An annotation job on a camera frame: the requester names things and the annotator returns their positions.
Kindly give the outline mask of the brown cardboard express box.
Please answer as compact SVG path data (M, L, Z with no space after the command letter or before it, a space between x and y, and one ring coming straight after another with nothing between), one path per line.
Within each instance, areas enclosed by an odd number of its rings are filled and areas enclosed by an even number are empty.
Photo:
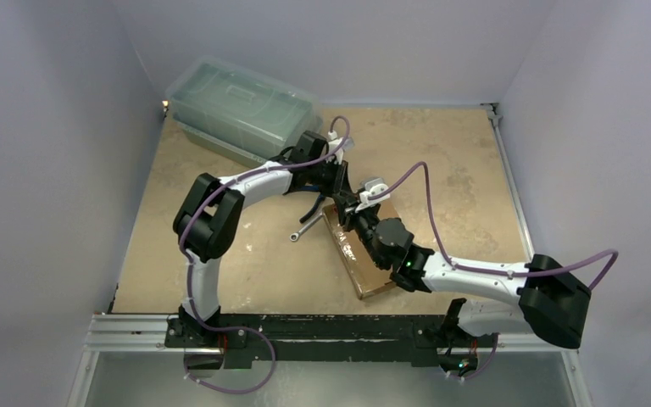
M374 265L355 230L344 231L338 221L336 205L326 204L322 213L357 299L366 300L393 290L396 284L390 279L390 271Z

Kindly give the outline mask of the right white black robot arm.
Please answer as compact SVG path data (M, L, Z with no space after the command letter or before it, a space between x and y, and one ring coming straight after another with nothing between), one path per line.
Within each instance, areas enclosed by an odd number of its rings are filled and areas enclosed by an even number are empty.
M587 318L591 289L558 263L536 254L529 262L488 263L447 260L414 242L398 217L380 218L380 207L361 209L351 192L333 197L338 219L355 231L374 265L386 270L407 292L462 293L489 299L489 304L452 303L442 334L461 345L472 337L496 332L532 332L560 348L577 349Z

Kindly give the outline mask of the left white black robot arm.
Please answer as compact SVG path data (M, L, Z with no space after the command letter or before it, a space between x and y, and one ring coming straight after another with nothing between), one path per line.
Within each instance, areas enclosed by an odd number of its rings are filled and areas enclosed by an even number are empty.
M306 131L295 146L257 168L235 176L197 177L173 222L187 266L178 319L197 346L207 347L218 338L220 261L235 240L243 210L306 186L332 195L344 171L342 156L352 146L349 135Z

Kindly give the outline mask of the silver ratchet wrench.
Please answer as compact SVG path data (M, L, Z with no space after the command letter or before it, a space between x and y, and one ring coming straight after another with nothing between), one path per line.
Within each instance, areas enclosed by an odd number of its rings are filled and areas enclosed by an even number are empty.
M307 220L297 231L290 235L290 241L295 243L297 242L309 229L311 229L315 224L317 224L323 217L323 213L320 212L317 215L314 215L311 219Z

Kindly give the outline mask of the clear plastic storage bin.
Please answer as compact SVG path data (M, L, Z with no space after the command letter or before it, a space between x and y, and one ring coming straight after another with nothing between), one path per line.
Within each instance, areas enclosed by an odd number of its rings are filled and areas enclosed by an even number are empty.
M215 57L194 62L165 96L190 142L250 168L323 126L317 97Z

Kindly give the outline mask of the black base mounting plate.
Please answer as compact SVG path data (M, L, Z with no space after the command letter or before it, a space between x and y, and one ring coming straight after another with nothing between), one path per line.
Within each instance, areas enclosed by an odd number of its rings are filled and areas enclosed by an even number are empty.
M484 351L493 335L472 337L444 315L259 315L221 314L217 332L186 318L170 317L166 348L189 354L211 349L225 368L254 361L408 363L413 367L458 366L476 345Z

